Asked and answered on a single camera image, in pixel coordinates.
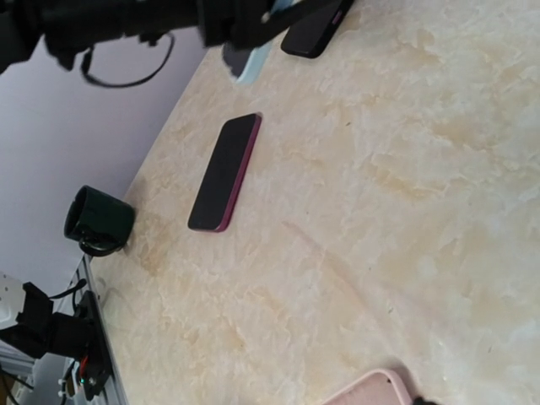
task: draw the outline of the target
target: beige marble surface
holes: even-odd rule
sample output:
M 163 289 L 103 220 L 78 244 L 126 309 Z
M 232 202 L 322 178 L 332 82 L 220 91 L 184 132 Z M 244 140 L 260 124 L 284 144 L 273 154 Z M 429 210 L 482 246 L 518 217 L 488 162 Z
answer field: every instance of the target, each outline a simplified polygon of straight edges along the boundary
M 319 405 L 401 362 L 444 404 L 539 404 L 539 64 L 538 0 L 365 0 L 247 88 L 209 52 L 93 263 L 130 403 Z M 229 229 L 191 232 L 254 111 Z

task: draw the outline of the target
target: dark green mug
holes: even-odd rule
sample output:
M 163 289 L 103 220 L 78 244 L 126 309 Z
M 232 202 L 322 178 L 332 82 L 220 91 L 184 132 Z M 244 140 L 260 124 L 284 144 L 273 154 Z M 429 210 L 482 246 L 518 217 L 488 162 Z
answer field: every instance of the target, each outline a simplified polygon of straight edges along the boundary
M 134 222 L 131 205 L 83 186 L 67 213 L 64 236 L 77 241 L 84 253 L 104 257 L 124 247 Z

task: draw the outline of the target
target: pink phone case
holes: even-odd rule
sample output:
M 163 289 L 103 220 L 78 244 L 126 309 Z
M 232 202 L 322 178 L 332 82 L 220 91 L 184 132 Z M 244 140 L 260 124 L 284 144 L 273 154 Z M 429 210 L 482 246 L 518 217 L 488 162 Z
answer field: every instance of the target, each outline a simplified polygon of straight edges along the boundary
M 395 371 L 378 369 L 345 387 L 323 405 L 411 405 L 412 402 Z
M 240 163 L 240 168 L 238 169 L 238 174 L 236 175 L 235 184 L 233 185 L 233 189 L 230 192 L 229 201 L 227 202 L 227 207 L 225 208 L 223 218 L 219 226 L 213 232 L 223 232 L 224 230 L 226 230 L 233 216 L 233 211 L 235 210 L 236 200 L 238 199 L 238 194 L 240 193 L 242 181 L 244 181 L 244 177 L 246 176 L 247 164 L 250 162 L 251 152 L 253 151 L 253 147 L 255 146 L 255 140 L 257 139 L 257 134 L 259 133 L 259 129 L 261 128 L 262 114 L 256 113 L 256 117 L 257 119 L 255 121 L 253 129 L 251 130 L 250 139 L 246 146 L 246 151 L 244 152 L 242 162 Z

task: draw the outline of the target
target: white plastic part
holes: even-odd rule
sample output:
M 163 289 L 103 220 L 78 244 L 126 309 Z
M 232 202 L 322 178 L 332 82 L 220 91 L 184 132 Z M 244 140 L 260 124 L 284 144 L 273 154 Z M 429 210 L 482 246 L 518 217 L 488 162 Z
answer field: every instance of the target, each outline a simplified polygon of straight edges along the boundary
M 289 7 L 293 3 L 293 0 L 276 0 L 272 6 L 270 14 L 273 14 L 279 10 Z M 268 53 L 272 48 L 272 42 L 267 42 L 259 48 L 255 48 L 250 53 L 250 57 L 247 59 L 246 67 L 242 71 L 242 74 L 235 80 L 238 84 L 252 84 L 261 74 L 264 62 L 267 60 Z
M 17 315 L 23 311 L 25 299 L 23 284 L 0 273 L 0 330 L 17 325 Z

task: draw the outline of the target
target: black phone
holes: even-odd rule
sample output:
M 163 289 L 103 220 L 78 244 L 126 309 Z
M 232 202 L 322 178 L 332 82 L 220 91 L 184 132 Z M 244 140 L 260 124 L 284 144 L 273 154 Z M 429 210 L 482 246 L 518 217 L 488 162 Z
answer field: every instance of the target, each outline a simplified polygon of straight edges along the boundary
M 281 43 L 282 51 L 297 57 L 319 57 L 353 3 L 337 0 L 292 25 Z
M 218 137 L 187 221 L 190 230 L 221 232 L 229 226 L 262 116 L 227 121 Z

